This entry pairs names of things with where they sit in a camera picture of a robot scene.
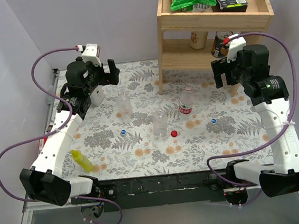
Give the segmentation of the red-label clear bottle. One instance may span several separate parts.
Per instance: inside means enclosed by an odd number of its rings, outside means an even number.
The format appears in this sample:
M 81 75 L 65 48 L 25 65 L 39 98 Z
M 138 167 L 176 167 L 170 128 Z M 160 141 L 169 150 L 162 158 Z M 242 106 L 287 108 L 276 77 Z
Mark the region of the red-label clear bottle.
M 194 90 L 191 84 L 187 84 L 182 91 L 179 101 L 179 111 L 184 115 L 189 115 L 194 106 Z

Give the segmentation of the red bottle cap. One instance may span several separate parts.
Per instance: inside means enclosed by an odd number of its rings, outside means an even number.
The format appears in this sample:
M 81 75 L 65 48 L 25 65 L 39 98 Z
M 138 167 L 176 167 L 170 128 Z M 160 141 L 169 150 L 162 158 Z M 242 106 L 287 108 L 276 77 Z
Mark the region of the red bottle cap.
M 177 137 L 178 136 L 178 132 L 175 131 L 175 130 L 171 131 L 171 136 L 172 137 Z

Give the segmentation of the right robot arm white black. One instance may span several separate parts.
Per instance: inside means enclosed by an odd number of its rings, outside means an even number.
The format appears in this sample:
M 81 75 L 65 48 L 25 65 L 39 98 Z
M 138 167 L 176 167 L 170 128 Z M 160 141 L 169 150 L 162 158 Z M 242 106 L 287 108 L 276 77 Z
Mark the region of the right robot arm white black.
M 246 45 L 237 52 L 236 59 L 220 59 L 211 63 L 216 87 L 240 84 L 259 114 L 269 139 L 280 132 L 281 137 L 271 144 L 273 167 L 265 168 L 247 160 L 234 162 L 226 173 L 227 183 L 239 187 L 245 180 L 260 185 L 268 197 L 299 191 L 299 140 L 292 121 L 288 89 L 280 76 L 271 75 L 269 51 L 264 45 Z

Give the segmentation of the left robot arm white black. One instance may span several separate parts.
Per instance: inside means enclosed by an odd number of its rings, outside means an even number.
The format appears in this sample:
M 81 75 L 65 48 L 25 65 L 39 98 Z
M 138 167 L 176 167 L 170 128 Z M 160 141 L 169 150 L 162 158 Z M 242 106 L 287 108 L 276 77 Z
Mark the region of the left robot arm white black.
M 63 206 L 76 196 L 82 195 L 87 201 L 100 198 L 100 188 L 89 176 L 62 179 L 62 168 L 76 130 L 84 120 L 92 103 L 91 95 L 99 85 L 117 85 L 120 70 L 114 60 L 108 60 L 109 72 L 103 66 L 95 66 L 90 61 L 78 57 L 66 69 L 67 82 L 63 85 L 57 106 L 52 131 L 30 169 L 23 169 L 20 181 L 27 195 L 36 201 Z

